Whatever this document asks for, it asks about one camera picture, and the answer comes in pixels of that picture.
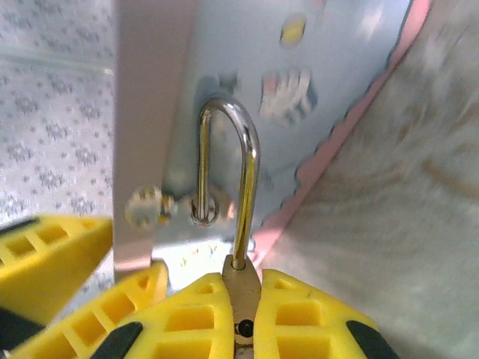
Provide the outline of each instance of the chrome shackle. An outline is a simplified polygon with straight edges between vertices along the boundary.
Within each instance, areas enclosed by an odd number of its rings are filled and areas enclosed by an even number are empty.
[[[199,224],[208,225],[210,208],[216,205],[209,191],[211,122],[217,112],[225,114],[237,131],[242,152],[237,228],[234,240],[232,266],[245,268],[245,256],[251,231],[257,178],[260,168],[260,144],[256,128],[246,109],[235,99],[213,97],[206,101],[199,114],[198,188],[193,206],[193,218]]]

